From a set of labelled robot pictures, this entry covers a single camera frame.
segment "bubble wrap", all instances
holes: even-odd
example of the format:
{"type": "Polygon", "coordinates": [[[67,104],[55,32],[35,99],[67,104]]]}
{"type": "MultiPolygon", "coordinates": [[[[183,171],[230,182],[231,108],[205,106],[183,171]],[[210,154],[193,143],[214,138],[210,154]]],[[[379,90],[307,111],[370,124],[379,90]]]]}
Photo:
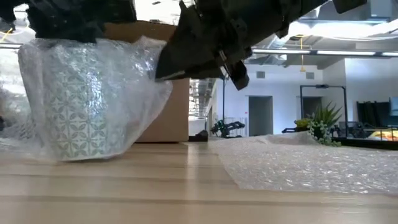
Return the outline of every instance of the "bubble wrap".
{"type": "Polygon", "coordinates": [[[398,151],[326,147],[306,133],[209,142],[242,189],[398,194],[398,151]]]}
{"type": "Polygon", "coordinates": [[[36,153],[77,161],[130,148],[172,91],[171,82],[152,79],[164,44],[142,38],[134,44],[35,39],[23,45],[19,65],[37,133],[31,140],[40,145],[36,153]]]}

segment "robotic arm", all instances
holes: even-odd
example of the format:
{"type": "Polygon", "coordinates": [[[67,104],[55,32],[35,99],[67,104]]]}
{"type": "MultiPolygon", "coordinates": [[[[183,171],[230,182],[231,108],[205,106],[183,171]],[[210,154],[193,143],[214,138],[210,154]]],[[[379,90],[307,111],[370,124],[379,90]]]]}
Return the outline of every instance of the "robotic arm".
{"type": "MultiPolygon", "coordinates": [[[[106,22],[134,22],[132,0],[2,0],[0,17],[15,20],[14,7],[28,4],[36,36],[95,42],[106,22]]],[[[266,37],[287,35],[289,24],[328,0],[195,0],[180,2],[178,27],[160,54],[157,80],[224,78],[224,67],[238,90],[249,83],[242,60],[266,37]]],[[[367,0],[333,0],[343,13],[367,0]]]]}

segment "wooden table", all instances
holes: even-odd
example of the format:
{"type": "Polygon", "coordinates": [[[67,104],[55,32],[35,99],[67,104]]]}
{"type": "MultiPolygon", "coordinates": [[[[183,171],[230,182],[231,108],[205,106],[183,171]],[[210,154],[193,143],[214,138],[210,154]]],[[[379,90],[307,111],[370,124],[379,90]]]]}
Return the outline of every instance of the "wooden table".
{"type": "Polygon", "coordinates": [[[398,223],[398,198],[239,190],[206,143],[135,145],[118,159],[2,159],[2,224],[398,223]]]}

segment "cardboard box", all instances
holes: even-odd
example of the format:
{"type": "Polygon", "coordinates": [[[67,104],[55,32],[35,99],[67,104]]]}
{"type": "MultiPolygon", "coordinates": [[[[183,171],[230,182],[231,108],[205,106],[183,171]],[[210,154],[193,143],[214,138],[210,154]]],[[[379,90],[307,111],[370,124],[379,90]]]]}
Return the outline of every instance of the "cardboard box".
{"type": "MultiPolygon", "coordinates": [[[[168,41],[175,26],[137,21],[131,24],[106,24],[106,38],[134,43],[143,35],[168,41]]],[[[188,141],[189,80],[173,81],[173,92],[161,114],[137,142],[188,141]]]]}

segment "air vent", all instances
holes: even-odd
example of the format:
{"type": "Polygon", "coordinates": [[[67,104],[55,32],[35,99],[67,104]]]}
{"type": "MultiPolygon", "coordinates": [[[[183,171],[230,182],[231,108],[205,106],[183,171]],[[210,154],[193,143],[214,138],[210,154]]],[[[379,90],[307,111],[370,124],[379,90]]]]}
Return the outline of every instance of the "air vent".
{"type": "Polygon", "coordinates": [[[266,72],[257,72],[257,78],[266,78],[266,72]]]}
{"type": "Polygon", "coordinates": [[[313,73],[313,72],[307,72],[307,73],[305,74],[305,78],[306,78],[306,79],[314,80],[314,79],[315,79],[315,73],[313,73]]]}

